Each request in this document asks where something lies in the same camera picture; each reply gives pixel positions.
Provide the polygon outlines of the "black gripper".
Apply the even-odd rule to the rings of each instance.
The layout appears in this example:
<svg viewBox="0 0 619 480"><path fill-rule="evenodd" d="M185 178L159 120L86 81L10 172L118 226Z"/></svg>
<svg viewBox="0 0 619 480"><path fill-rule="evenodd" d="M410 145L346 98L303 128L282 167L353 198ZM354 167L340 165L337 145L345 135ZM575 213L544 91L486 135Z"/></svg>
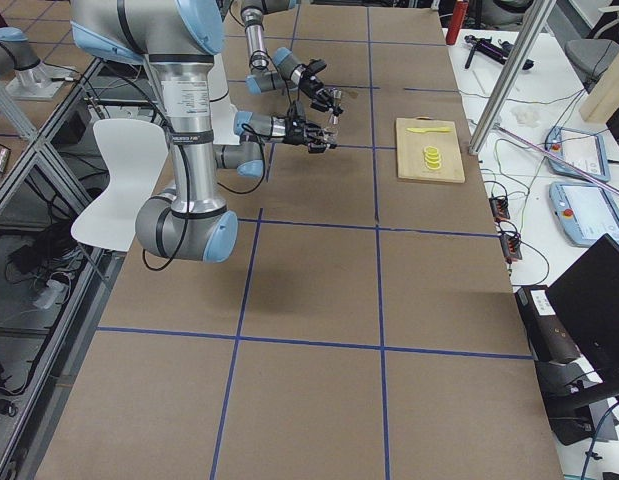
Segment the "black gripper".
<svg viewBox="0 0 619 480"><path fill-rule="evenodd" d="M299 90L311 99L311 107L320 112L340 116L342 108L337 102L324 100L340 100L341 90L335 87L324 87L323 82L314 74L303 74L298 83Z"/></svg>
<svg viewBox="0 0 619 480"><path fill-rule="evenodd" d="M302 117L285 118L285 134L283 143L288 145L306 145L310 154L322 154L329 149L335 149L338 144L324 139L307 140L307 137L323 137L324 127L314 122L307 122Z"/></svg>

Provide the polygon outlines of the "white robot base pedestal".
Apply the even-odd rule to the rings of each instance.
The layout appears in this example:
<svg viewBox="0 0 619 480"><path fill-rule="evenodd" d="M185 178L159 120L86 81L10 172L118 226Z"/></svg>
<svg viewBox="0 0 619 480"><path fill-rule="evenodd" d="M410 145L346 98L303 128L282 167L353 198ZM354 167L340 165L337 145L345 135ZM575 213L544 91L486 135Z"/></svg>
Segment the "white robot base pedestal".
<svg viewBox="0 0 619 480"><path fill-rule="evenodd" d="M238 108L233 104L226 78L223 55L214 56L214 63L207 74L209 95L208 116L204 118L205 129L211 130L213 145L228 151L238 150L241 137L234 132L235 117Z"/></svg>

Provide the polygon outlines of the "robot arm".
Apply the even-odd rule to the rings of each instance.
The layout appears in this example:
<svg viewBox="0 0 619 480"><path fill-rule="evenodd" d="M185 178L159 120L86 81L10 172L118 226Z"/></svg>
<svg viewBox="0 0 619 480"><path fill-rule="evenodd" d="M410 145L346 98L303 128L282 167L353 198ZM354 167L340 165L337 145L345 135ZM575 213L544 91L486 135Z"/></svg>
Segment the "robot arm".
<svg viewBox="0 0 619 480"><path fill-rule="evenodd" d="M264 17L292 10L296 4L296 1L274 0L241 2L240 18L249 56L250 74L246 77L248 89L253 94L261 94L295 87L310 99L311 108L328 112L337 118L343 113L342 92L327 87L319 78L319 73L327 68L327 63L320 58L302 62L286 47L270 54L266 47Z"/></svg>
<svg viewBox="0 0 619 480"><path fill-rule="evenodd" d="M235 108L229 97L222 52L222 1L75 1L71 25L76 45L91 55L145 69L165 120L173 158L173 182L141 207L135 223L143 249L169 260L226 260L238 233L217 172L233 169L262 179L267 143L303 145L321 153L335 134L310 121L307 108L337 118L340 94L319 78L322 60L300 61L290 50L269 53L263 19L288 11L290 1L245 1L240 15L249 54L246 82L253 92L297 89L283 116Z"/></svg>

